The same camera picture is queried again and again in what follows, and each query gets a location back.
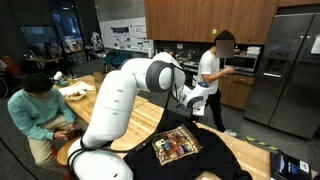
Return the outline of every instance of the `black pants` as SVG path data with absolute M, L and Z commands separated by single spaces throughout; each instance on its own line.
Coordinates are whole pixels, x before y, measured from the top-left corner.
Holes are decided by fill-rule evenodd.
M 209 94 L 206 107 L 210 105 L 214 123 L 216 124 L 218 131 L 224 132 L 226 128 L 224 127 L 222 118 L 221 118 L 220 98 L 221 98 L 221 92 L 219 91 L 219 89 L 215 94 Z

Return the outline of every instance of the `bowl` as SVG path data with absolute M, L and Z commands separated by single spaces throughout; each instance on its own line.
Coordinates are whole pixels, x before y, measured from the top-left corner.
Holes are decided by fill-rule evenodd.
M 76 90 L 72 94 L 65 95 L 65 98 L 70 101 L 79 101 L 84 97 L 84 95 L 86 95 L 85 91 Z

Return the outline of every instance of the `white shirt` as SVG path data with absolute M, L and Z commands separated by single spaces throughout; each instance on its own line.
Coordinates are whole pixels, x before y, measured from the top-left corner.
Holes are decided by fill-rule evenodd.
M 210 52 L 206 51 L 199 62 L 198 68 L 198 82 L 204 82 L 202 74 L 215 74 L 220 71 L 220 59 Z M 218 90 L 219 80 L 212 81 L 209 83 L 209 94 L 215 94 Z

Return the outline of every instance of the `printed graphic on shirt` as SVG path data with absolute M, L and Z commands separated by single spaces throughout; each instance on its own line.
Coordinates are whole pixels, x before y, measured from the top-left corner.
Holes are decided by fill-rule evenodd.
M 198 141 L 184 125 L 156 135 L 152 146 L 161 166 L 184 156 L 198 153 L 201 149 Z

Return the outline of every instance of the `dark hair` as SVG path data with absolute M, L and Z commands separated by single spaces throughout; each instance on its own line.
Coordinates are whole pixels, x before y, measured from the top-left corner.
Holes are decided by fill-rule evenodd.
M 44 93 L 52 89 L 53 82 L 41 73 L 34 73 L 23 78 L 21 86 L 26 92 Z
M 216 38 L 213 41 L 212 46 L 214 46 L 214 47 L 216 46 L 217 40 L 234 40 L 235 41 L 235 38 L 231 32 L 229 32 L 228 30 L 223 30 L 221 33 L 219 33 L 216 36 Z

